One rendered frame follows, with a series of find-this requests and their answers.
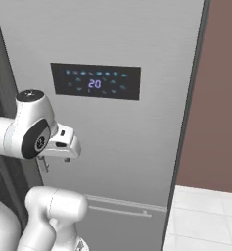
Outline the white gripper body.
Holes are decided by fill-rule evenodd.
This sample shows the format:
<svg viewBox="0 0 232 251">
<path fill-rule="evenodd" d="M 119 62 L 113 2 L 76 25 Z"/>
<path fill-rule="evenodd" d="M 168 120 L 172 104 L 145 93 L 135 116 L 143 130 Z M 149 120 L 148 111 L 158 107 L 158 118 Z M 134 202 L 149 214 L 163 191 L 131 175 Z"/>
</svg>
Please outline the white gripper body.
<svg viewBox="0 0 232 251">
<path fill-rule="evenodd" d="M 81 146 L 75 135 L 52 137 L 40 156 L 75 159 L 80 156 Z"/>
</svg>

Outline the stainless steel fridge door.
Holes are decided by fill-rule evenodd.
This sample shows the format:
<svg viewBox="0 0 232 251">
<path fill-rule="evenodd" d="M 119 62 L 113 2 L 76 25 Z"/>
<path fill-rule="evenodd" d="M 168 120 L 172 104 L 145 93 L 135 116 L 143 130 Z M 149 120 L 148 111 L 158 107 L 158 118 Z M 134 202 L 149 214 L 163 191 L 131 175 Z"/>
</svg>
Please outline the stainless steel fridge door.
<svg viewBox="0 0 232 251">
<path fill-rule="evenodd" d="M 166 206 L 204 0 L 0 0 L 19 90 L 40 89 L 75 129 L 78 159 L 45 184 Z M 53 63 L 136 66 L 137 101 L 56 94 Z"/>
</svg>

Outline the stainless steel fridge drawer front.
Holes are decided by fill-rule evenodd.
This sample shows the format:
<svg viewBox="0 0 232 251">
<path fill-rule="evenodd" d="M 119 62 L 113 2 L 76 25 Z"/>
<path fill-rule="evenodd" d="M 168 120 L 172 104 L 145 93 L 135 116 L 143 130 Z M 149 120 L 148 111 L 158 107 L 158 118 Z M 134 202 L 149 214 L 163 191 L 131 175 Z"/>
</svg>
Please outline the stainless steel fridge drawer front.
<svg viewBox="0 0 232 251">
<path fill-rule="evenodd" d="M 151 218 L 90 210 L 77 224 L 79 235 L 90 251 L 162 251 L 167 208 L 87 195 L 89 206 L 140 209 Z"/>
</svg>

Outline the dark grey fridge casing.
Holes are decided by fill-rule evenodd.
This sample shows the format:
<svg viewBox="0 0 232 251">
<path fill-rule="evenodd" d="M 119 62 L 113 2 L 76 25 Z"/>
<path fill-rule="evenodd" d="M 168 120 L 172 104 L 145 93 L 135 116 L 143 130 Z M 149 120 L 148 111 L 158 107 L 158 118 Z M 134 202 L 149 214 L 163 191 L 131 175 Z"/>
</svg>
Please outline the dark grey fridge casing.
<svg viewBox="0 0 232 251">
<path fill-rule="evenodd" d="M 191 92 L 193 90 L 193 84 L 195 82 L 201 42 L 209 12 L 209 4 L 210 0 L 204 0 L 195 55 L 193 58 L 192 71 L 190 74 L 190 82 L 186 96 L 185 110 L 178 141 L 178 148 L 173 168 L 171 187 L 169 190 L 167 204 L 166 206 L 162 206 L 167 208 L 165 227 L 162 237 L 162 251 L 164 251 L 163 247 L 166 238 L 166 231 L 174 194 L 174 184 L 177 177 L 181 146 L 183 143 L 184 132 L 187 124 Z M 58 95 L 129 101 L 137 101 L 140 98 L 141 70 L 136 66 L 53 63 L 51 64 L 50 69 L 52 72 L 54 90 Z M 0 117 L 12 119 L 16 116 L 16 96 L 20 92 L 25 90 L 29 89 L 19 90 L 17 88 L 6 43 L 4 41 L 4 36 L 0 26 Z M 60 159 L 63 163 L 68 164 L 64 162 L 65 158 L 61 157 L 45 157 L 46 162 L 48 163 L 49 159 L 51 158 Z M 35 186 L 53 187 L 45 184 L 44 182 L 44 177 L 48 173 L 45 173 L 41 169 L 38 158 L 18 159 L 15 157 L 0 155 L 0 201 L 4 205 L 6 205 L 13 213 L 15 213 L 21 225 L 21 229 L 25 229 L 28 223 L 28 211 L 25 207 L 24 200 L 29 190 Z M 79 193 L 86 198 L 88 203 L 87 195 L 90 194 L 83 194 L 78 191 L 60 187 L 54 188 Z"/>
</svg>

